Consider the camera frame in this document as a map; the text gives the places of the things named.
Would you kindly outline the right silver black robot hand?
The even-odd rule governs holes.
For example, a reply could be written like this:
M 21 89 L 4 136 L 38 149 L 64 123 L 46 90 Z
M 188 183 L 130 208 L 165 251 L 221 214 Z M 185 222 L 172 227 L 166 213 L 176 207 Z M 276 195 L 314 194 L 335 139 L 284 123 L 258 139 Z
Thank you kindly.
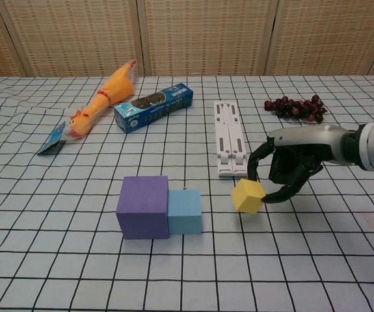
M 352 164 L 344 152 L 351 132 L 336 125 L 319 124 L 271 131 L 267 140 L 248 157 L 247 176 L 258 179 L 259 161 L 272 155 L 269 180 L 282 187 L 265 195 L 264 203 L 281 203 L 296 195 L 310 177 L 323 169 L 323 162 Z

